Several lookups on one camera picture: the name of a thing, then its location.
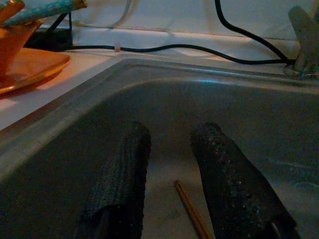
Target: wooden plate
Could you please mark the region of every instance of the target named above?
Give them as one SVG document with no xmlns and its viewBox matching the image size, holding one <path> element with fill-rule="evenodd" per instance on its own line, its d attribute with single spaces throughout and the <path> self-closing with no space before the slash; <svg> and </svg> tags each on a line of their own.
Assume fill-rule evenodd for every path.
<svg viewBox="0 0 319 239">
<path fill-rule="evenodd" d="M 36 49 L 22 48 L 5 77 L 0 78 L 0 94 L 42 81 L 65 68 L 70 56 Z"/>
</svg>

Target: sink rim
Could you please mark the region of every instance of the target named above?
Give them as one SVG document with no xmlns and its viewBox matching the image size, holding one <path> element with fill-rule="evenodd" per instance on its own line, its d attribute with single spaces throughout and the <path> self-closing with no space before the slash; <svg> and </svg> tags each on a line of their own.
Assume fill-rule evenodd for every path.
<svg viewBox="0 0 319 239">
<path fill-rule="evenodd" d="M 0 131 L 0 183 L 55 136 L 107 97 L 136 85 L 157 82 L 158 79 L 154 78 L 149 80 L 106 80 L 123 69 L 139 66 L 205 73 L 209 74 L 210 82 L 216 84 L 284 90 L 319 96 L 319 82 L 300 81 L 281 74 L 207 67 L 200 65 L 200 61 L 197 65 L 190 65 L 154 59 L 124 58 L 68 93 Z M 174 80 L 194 81 L 193 77 Z"/>
</svg>

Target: faucet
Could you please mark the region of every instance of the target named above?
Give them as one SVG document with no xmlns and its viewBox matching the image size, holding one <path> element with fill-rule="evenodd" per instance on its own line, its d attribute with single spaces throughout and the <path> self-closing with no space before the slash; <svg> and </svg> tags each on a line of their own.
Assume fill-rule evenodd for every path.
<svg viewBox="0 0 319 239">
<path fill-rule="evenodd" d="M 319 6 L 314 18 L 301 7 L 293 7 L 289 18 L 300 43 L 296 62 L 284 69 L 286 75 L 305 78 L 319 78 Z"/>
</svg>

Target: sink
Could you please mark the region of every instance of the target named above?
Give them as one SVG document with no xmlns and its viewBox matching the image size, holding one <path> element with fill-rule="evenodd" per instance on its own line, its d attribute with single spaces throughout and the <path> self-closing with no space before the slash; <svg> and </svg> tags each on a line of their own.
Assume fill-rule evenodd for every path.
<svg viewBox="0 0 319 239">
<path fill-rule="evenodd" d="M 174 188 L 212 230 L 190 130 L 214 121 L 319 235 L 319 84 L 281 75 L 123 60 L 0 134 L 0 234 L 72 238 L 95 173 L 129 122 L 152 136 L 142 238 L 197 238 Z"/>
</svg>

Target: wooden chopstick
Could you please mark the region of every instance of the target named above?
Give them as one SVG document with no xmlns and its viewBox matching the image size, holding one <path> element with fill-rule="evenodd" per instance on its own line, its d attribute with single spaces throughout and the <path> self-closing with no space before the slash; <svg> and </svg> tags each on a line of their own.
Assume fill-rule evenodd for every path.
<svg viewBox="0 0 319 239">
<path fill-rule="evenodd" d="M 187 195 L 185 189 L 182 187 L 180 181 L 175 181 L 174 186 L 178 191 L 178 194 L 183 201 L 186 210 L 188 212 L 188 215 L 193 222 L 193 225 L 201 239 L 214 239 L 214 237 L 209 232 L 203 218 L 198 213 L 196 207 L 194 206 L 194 203 L 190 200 L 189 196 Z"/>
</svg>

